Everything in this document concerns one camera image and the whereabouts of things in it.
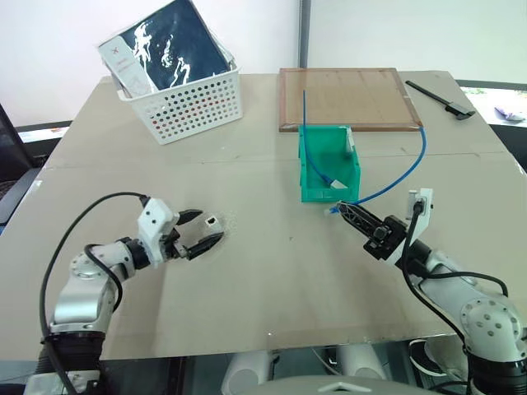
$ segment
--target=white basket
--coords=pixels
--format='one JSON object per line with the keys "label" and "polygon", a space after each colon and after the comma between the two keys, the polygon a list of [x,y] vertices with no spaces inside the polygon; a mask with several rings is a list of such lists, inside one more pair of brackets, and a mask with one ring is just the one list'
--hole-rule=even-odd
{"label": "white basket", "polygon": [[131,104],[161,145],[240,119],[240,68],[150,95],[119,98]]}

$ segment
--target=white wall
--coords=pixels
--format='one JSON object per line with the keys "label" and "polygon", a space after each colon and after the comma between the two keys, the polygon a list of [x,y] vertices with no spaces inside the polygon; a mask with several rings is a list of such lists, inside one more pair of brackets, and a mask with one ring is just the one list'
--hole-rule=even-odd
{"label": "white wall", "polygon": [[310,67],[527,82],[526,0],[312,0]]}
{"label": "white wall", "polygon": [[[73,119],[109,74],[96,45],[169,0],[0,0],[0,103],[16,126]],[[297,0],[194,0],[243,72],[297,62]]]}

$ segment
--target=green plastic bin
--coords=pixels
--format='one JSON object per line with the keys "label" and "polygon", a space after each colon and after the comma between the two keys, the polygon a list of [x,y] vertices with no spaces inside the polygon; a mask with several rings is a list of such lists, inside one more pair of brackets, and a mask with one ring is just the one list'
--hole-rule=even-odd
{"label": "green plastic bin", "polygon": [[327,185],[311,166],[305,155],[305,131],[299,126],[299,157],[301,161],[301,200],[303,202],[354,202],[359,197],[361,166],[357,149],[347,148],[348,126],[308,125],[307,149],[315,166],[322,174],[337,179],[347,188],[336,189]]}

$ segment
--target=table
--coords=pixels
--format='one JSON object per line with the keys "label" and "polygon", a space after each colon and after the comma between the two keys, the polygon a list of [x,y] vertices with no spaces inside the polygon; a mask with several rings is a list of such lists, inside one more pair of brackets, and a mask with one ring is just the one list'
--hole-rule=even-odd
{"label": "table", "polygon": [[[470,106],[447,72],[401,72]],[[125,283],[103,357],[186,356],[396,340],[450,329],[410,294],[399,270],[369,256],[365,238],[329,205],[301,204],[295,133],[277,132],[277,75],[242,76],[244,117],[158,146],[103,79],[58,144],[0,236],[0,358],[35,359],[38,291],[69,223],[103,194],[134,190],[174,210],[201,208],[226,237],[191,262],[146,268]],[[434,188],[435,210],[422,240],[467,270],[507,282],[527,314],[523,261],[525,174],[478,115],[456,121],[408,88],[427,129],[429,150],[397,188],[365,206],[403,218],[410,188]],[[418,132],[361,132],[355,141],[366,196],[415,160]],[[132,198],[107,202],[73,232],[49,283],[48,312],[87,243],[136,234]],[[189,225],[181,228],[185,237]]]}

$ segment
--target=blue cable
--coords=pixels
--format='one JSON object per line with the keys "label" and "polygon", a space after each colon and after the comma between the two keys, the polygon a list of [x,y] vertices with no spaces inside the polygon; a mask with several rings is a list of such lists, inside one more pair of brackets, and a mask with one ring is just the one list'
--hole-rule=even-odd
{"label": "blue cable", "polygon": [[304,113],[303,113],[303,116],[304,116],[304,119],[303,119],[303,127],[304,127],[304,150],[305,150],[305,157],[307,158],[307,161],[310,163],[311,167],[313,168],[313,170],[315,171],[316,174],[319,175],[319,177],[321,179],[324,180],[324,182],[328,185],[330,185],[334,179],[331,179],[330,177],[328,177],[327,175],[323,174],[318,167],[316,167],[314,161],[313,161],[313,158],[311,158],[311,154],[310,154],[310,151],[309,149],[307,148],[307,128],[305,127],[305,119],[307,118],[305,116],[305,90],[304,90]]}
{"label": "blue cable", "polygon": [[[354,205],[356,206],[357,204],[361,204],[361,203],[364,203],[364,202],[368,202],[370,201],[371,199],[375,199],[377,198],[378,196],[382,195],[383,193],[386,193],[388,192],[390,189],[392,189],[394,186],[398,185],[401,183],[401,181],[403,181],[404,179],[406,179],[414,170],[415,168],[421,163],[421,160],[422,158],[425,156],[425,152],[427,151],[427,133],[425,132],[425,128],[423,126],[421,126],[419,128],[419,132],[421,133],[421,139],[422,139],[422,148],[421,148],[421,153],[419,154],[419,156],[417,157],[417,159],[415,160],[415,162],[413,162],[413,165],[410,166],[410,168],[408,170],[406,170],[406,172],[404,172],[403,175],[401,175],[398,179],[396,179],[393,183],[391,183],[390,185],[382,188],[379,192],[375,192],[373,193],[372,195],[370,196],[366,196],[366,197],[363,197],[362,199],[359,199],[355,202],[344,202],[346,204],[351,204],[351,205]],[[334,206],[334,207],[331,207],[329,209],[329,212],[332,212],[332,213],[335,213],[335,212],[338,212],[338,207],[337,206]]]}

